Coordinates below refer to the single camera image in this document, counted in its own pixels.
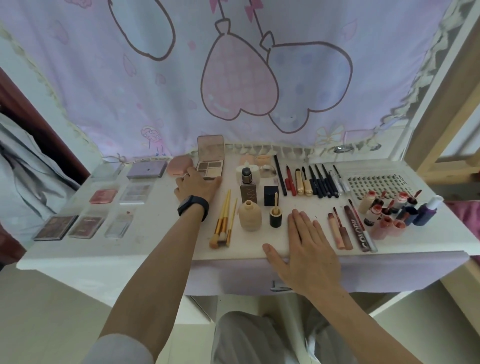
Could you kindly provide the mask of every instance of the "beige bottle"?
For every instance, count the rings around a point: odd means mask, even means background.
[[[247,200],[239,207],[241,227],[246,231],[256,231],[262,225],[262,209],[255,202]]]

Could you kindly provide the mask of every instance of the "left hand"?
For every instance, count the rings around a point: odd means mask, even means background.
[[[210,204],[222,183],[222,177],[216,177],[213,181],[206,181],[197,172],[194,167],[189,167],[187,173],[183,178],[177,178],[177,188],[174,193],[179,201],[183,201],[191,194],[204,198]]]

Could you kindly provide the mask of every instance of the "curtain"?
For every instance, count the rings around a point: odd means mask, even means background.
[[[0,20],[102,154],[134,158],[203,134],[371,138],[402,118],[450,3],[0,0]]]

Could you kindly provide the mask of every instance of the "open palette lid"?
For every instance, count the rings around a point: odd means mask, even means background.
[[[225,160],[223,135],[201,135],[197,138],[198,160]]]

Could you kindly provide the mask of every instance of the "forearm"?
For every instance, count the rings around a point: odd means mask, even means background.
[[[129,280],[100,336],[130,336],[156,360],[175,323],[203,214],[198,204],[182,214]]]
[[[405,347],[366,314],[344,289],[312,304],[346,341],[361,364],[421,364]]]

